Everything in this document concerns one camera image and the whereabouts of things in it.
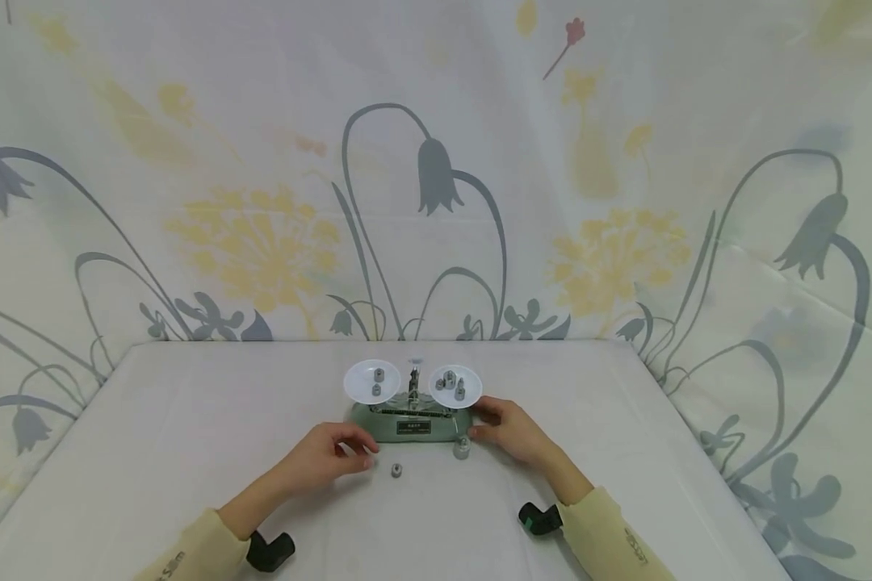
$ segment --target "hand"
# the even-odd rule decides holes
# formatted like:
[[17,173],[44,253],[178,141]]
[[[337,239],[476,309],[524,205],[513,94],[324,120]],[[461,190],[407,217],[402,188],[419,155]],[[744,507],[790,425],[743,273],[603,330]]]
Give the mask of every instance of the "hand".
[[497,445],[538,470],[564,505],[576,504],[594,490],[578,466],[519,405],[486,395],[472,409],[487,424],[473,426],[468,436]]
[[[349,446],[355,455],[342,448]],[[291,496],[322,488],[340,476],[370,469],[368,452],[379,446],[356,424],[319,424],[284,459],[217,510],[239,540],[252,537],[258,526]]]
[[[347,454],[340,445],[349,446],[355,455]],[[379,446],[356,424],[323,423],[310,429],[272,472],[287,495],[302,495],[340,476],[370,469],[375,461],[369,451],[377,454]]]
[[486,395],[478,399],[472,410],[487,423],[468,430],[472,440],[497,445],[533,469],[539,469],[558,447],[514,402]]

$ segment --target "beige sleeve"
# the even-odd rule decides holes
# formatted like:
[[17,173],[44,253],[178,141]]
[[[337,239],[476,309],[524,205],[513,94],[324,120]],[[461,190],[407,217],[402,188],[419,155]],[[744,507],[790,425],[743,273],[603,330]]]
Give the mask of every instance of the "beige sleeve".
[[571,507],[559,505],[559,514],[565,541],[594,581],[674,581],[606,490],[595,488]]
[[134,581],[227,581],[248,550],[248,541],[236,538],[216,510],[208,508],[181,533],[177,544]]

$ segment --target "white table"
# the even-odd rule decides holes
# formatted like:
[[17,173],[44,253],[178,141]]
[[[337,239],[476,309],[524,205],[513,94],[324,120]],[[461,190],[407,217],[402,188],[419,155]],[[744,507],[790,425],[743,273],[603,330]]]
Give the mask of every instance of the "white table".
[[[405,378],[411,358],[423,378],[474,369],[611,491],[681,581],[787,580],[630,346],[339,341],[132,349],[0,525],[0,581],[130,579],[315,423],[342,420],[342,375],[368,358]],[[449,444],[382,445],[372,473],[290,502],[261,531],[295,538],[278,579],[587,579],[559,534],[535,539],[517,521],[525,502],[553,501],[496,451],[460,461]]]

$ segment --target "leaf print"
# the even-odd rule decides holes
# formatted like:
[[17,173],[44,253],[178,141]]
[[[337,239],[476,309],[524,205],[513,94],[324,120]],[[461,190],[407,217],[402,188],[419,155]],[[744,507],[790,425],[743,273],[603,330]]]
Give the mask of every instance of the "leaf print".
[[652,181],[652,171],[649,167],[649,159],[646,157],[646,146],[652,141],[652,125],[650,123],[642,124],[632,129],[630,135],[627,135],[627,141],[623,145],[623,152],[628,157],[636,159],[637,155],[643,158],[643,163],[646,165],[646,180]]

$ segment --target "small weight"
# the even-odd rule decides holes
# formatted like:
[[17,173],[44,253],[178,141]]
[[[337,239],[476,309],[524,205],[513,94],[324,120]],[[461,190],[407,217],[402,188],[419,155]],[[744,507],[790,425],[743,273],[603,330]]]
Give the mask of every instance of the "small weight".
[[455,455],[455,458],[459,460],[464,460],[468,458],[468,452],[472,451],[472,443],[468,440],[468,436],[459,436],[459,439],[455,440],[455,446],[452,448],[452,453]]

